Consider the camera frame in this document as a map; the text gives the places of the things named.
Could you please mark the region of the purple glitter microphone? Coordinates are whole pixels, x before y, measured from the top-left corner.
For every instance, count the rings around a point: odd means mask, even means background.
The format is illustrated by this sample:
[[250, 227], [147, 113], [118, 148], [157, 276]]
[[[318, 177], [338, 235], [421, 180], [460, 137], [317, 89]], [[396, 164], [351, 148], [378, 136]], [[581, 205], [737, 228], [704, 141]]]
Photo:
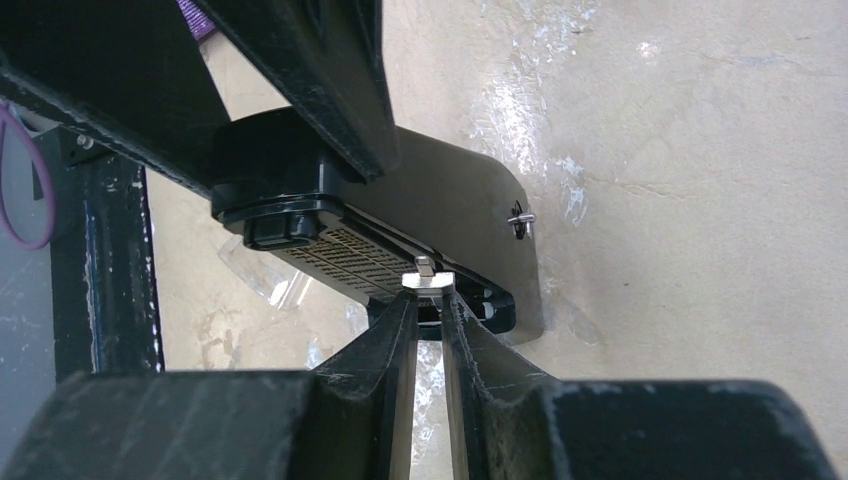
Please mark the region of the purple glitter microphone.
[[177, 4], [192, 37], [198, 43], [203, 42], [216, 31], [213, 21], [193, 1], [178, 0]]

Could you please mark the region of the black metronome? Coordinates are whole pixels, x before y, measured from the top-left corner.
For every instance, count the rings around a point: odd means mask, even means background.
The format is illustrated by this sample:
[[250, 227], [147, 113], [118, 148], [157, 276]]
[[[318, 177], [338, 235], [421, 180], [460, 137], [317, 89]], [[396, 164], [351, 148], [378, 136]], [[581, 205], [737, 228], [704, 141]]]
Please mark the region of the black metronome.
[[398, 168], [363, 179], [292, 108], [213, 141], [214, 218], [377, 315], [419, 256], [456, 276], [485, 327], [521, 344], [545, 327], [530, 202], [501, 162], [400, 129]]

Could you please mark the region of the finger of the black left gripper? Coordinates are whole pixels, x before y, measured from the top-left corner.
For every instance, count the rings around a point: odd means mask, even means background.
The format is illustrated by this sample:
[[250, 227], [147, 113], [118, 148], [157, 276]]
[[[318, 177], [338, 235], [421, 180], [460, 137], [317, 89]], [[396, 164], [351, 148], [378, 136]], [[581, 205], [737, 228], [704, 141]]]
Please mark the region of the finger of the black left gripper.
[[229, 116], [175, 1], [4, 1], [1, 94], [208, 197]]
[[399, 165], [380, 1], [200, 1], [297, 113], [362, 177]]

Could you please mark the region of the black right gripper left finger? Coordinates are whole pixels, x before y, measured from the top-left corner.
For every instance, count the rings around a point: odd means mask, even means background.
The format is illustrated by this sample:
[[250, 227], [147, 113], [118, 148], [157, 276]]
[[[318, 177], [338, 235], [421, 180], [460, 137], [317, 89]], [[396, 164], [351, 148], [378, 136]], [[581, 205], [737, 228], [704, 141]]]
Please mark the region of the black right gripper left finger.
[[405, 479], [418, 306], [311, 370], [78, 374], [40, 409], [6, 479]]

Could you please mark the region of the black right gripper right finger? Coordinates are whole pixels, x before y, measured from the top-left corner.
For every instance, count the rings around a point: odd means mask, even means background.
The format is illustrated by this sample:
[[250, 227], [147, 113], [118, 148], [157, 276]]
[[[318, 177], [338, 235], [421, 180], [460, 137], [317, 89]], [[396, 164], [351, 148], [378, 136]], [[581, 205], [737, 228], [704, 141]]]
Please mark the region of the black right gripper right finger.
[[442, 300], [458, 479], [833, 479], [806, 416], [750, 380], [561, 380]]

